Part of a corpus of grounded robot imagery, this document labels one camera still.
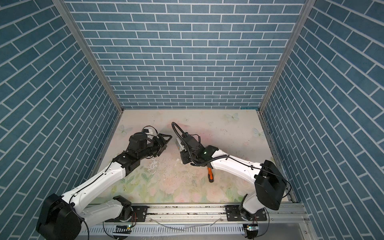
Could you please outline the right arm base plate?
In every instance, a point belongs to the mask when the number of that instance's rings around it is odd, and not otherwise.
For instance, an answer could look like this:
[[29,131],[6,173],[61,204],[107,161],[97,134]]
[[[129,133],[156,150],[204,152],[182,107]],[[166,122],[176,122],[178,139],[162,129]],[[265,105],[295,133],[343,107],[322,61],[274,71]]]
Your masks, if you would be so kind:
[[246,211],[240,205],[226,205],[225,212],[228,222],[239,222],[239,221],[266,221],[267,215],[263,209],[258,210],[256,213],[251,214]]

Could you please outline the orange handled screwdriver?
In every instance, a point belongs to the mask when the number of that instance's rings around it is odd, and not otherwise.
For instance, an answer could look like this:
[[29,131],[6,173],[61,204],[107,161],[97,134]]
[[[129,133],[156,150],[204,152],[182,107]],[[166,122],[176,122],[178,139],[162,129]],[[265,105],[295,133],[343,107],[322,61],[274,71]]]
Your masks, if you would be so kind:
[[212,169],[209,167],[208,167],[208,179],[210,183],[214,182],[214,175],[213,175]]

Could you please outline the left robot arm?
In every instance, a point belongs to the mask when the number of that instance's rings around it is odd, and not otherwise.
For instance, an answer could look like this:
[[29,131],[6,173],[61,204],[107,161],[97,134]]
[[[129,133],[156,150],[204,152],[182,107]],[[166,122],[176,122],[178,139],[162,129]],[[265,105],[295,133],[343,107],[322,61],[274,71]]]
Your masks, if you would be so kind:
[[64,194],[52,194],[44,200],[36,231],[46,240],[74,240],[81,231],[107,220],[134,222],[132,203],[122,196],[94,207],[88,205],[133,172],[141,160],[160,156],[171,139],[171,135],[146,132],[130,136],[127,149],[102,171]]

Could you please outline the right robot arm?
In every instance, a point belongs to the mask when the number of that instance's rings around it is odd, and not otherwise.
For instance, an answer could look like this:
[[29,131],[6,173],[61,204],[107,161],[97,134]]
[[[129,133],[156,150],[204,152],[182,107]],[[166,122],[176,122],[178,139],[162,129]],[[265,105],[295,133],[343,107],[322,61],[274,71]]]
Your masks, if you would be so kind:
[[217,147],[204,147],[189,134],[178,136],[177,145],[183,164],[224,171],[253,185],[253,191],[244,196],[239,207],[244,214],[252,215],[263,208],[275,211],[280,208],[288,181],[273,162],[246,161]]

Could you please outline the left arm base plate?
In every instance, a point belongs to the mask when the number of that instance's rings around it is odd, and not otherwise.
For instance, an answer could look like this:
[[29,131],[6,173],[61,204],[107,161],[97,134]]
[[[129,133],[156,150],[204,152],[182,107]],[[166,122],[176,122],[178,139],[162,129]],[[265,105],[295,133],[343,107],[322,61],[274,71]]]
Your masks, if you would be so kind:
[[124,207],[120,215],[114,219],[106,220],[107,223],[144,222],[147,217],[148,206]]

